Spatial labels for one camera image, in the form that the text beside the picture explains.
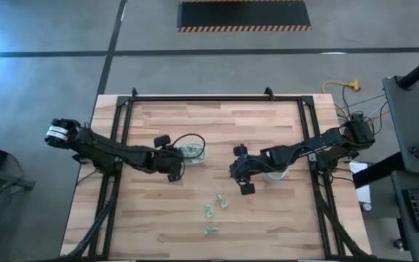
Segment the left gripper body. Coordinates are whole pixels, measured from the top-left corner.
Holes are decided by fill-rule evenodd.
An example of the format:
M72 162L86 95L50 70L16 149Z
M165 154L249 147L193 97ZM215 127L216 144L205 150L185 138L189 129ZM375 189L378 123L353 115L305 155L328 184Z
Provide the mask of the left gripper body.
M154 154L155 170L167 174L170 183L177 182L183 176L183 155L179 151L165 151Z

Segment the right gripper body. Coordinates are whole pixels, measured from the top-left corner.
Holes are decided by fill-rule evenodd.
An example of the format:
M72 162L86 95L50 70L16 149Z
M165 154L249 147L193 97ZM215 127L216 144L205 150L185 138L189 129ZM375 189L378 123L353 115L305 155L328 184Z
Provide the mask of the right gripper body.
M230 175L232 178L248 178L265 171L265 157L262 154L248 154L248 149L244 144L234 147L234 156L236 160L230 165Z

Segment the heap of green sweetener packets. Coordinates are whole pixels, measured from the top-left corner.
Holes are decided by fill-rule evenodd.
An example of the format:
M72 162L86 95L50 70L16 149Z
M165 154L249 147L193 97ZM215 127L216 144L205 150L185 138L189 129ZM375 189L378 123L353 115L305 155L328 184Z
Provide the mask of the heap of green sweetener packets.
M183 144L178 149L185 160L197 160L205 157L204 147L200 143Z

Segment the white paper sheet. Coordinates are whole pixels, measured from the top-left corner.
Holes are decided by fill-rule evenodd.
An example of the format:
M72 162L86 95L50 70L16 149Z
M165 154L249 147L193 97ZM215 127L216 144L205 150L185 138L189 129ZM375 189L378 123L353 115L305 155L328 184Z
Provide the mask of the white paper sheet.
M361 162L350 162L348 165L350 167L350 171L353 173L352 178L354 180L354 183L357 184L359 180L356 178L356 174L359 171L362 171L368 168L368 164L361 163ZM371 203L371 194L370 194L369 185L356 188L356 195L360 202L368 203L368 204Z

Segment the black desk beam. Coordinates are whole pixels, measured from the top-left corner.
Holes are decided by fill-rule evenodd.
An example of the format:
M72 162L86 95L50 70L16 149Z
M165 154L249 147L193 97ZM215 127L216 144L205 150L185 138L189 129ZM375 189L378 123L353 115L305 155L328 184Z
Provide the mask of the black desk beam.
M393 171L405 171L402 153L395 153L353 174L355 188L361 188L388 177Z

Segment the black hazard-striped floor mat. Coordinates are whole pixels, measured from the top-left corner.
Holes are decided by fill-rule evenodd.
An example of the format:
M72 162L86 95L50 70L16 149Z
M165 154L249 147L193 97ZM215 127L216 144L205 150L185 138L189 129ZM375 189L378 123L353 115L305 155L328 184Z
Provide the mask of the black hazard-striped floor mat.
M179 33L311 31L304 0L185 0Z

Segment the grey office desk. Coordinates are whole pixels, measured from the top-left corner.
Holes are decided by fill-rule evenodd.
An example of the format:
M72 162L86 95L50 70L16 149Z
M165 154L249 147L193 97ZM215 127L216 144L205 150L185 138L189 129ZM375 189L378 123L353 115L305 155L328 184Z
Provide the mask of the grey office desk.
M383 89L405 169L419 173L419 160L407 150L410 146L419 146L419 81L412 90L403 90L395 78L384 78Z
M416 228L416 215L408 197L409 190L419 190L419 173L393 171L391 181L400 214L400 239L404 249L410 251L412 261L419 262L419 231Z

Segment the black metal table frame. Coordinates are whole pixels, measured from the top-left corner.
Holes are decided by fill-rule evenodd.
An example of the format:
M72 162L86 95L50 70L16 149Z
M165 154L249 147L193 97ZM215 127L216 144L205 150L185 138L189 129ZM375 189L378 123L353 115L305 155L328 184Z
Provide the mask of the black metal table frame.
M65 230L62 261L367 261L369 242L351 182L335 161L301 157L287 176L273 183L265 173L242 195L230 176L234 147L248 153L291 146L339 127L330 95L101 95L93 132L127 146L154 147L168 135L177 148L203 143L201 164L185 164L170 183L166 174L148 174L125 163L103 173L92 161L76 179ZM228 206L222 208L221 194ZM207 218L204 206L215 214ZM205 234L206 226L219 232Z

